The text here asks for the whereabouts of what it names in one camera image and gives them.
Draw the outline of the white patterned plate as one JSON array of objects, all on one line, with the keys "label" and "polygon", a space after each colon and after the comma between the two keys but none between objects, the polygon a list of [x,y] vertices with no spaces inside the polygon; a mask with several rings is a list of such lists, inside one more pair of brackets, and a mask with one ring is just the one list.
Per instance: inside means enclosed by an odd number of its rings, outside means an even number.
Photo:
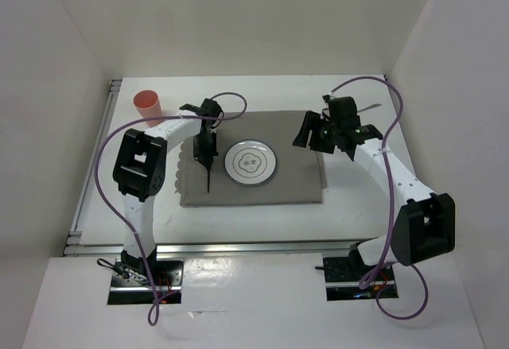
[{"label": "white patterned plate", "polygon": [[243,186],[267,183],[278,166],[275,152],[266,143],[257,140],[236,142],[226,152],[223,163],[229,178]]}]

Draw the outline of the grey cloth placemat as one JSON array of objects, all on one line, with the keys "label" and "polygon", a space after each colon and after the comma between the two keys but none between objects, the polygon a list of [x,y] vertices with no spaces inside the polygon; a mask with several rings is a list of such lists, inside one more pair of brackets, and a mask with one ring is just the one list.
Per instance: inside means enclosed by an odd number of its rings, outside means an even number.
[{"label": "grey cloth placemat", "polygon": [[[217,130],[217,150],[211,175],[193,157],[192,140],[180,147],[175,187],[182,207],[230,207],[317,204],[326,186],[323,157],[292,145],[304,121],[304,111],[256,111],[226,121]],[[275,168],[266,181],[240,184],[227,174],[227,151],[247,140],[268,145]]]}]

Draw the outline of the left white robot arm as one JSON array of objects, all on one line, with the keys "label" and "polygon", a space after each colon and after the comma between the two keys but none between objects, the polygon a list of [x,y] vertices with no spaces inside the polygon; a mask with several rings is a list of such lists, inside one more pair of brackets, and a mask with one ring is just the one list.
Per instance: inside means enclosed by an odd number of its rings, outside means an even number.
[{"label": "left white robot arm", "polygon": [[165,182],[166,155],[192,139],[194,161],[210,171],[218,155],[213,129],[221,116],[221,106],[205,99],[198,107],[185,104],[174,119],[151,117],[149,129],[128,129],[122,137],[113,171],[129,222],[121,262],[140,285],[148,285],[157,277],[153,208]]}]

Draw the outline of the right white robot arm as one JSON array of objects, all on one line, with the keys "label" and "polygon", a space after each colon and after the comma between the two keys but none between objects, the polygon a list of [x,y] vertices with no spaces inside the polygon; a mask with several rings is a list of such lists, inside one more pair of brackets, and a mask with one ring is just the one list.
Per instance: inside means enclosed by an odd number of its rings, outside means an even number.
[{"label": "right white robot arm", "polygon": [[423,184],[389,149],[375,126],[362,124],[353,98],[325,96],[324,101],[328,113],[307,111],[293,145],[321,153],[337,149],[346,153],[388,196],[394,216],[386,235],[354,246],[347,260],[350,275],[364,279],[379,261],[411,266],[453,251],[453,198]]}]

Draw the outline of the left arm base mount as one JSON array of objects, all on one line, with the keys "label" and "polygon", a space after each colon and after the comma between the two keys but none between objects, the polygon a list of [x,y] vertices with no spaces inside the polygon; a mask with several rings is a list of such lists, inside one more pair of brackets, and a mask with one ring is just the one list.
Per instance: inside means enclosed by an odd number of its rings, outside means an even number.
[{"label": "left arm base mount", "polygon": [[[147,276],[128,269],[119,260],[110,262],[99,258],[96,264],[111,271],[108,305],[152,304],[153,292]],[[153,280],[161,304],[180,304],[184,262],[171,260],[158,262]]]}]

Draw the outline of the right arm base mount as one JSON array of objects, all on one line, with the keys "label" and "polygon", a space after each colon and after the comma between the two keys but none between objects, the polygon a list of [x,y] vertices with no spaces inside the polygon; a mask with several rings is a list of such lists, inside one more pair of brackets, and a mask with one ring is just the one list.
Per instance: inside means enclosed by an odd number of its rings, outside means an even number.
[{"label": "right arm base mount", "polygon": [[365,266],[358,254],[346,257],[325,257],[315,270],[322,273],[325,282],[327,301],[373,300],[378,292],[381,298],[398,298],[394,271],[391,266],[382,268],[374,282],[366,289],[359,283],[362,277],[374,266]]}]

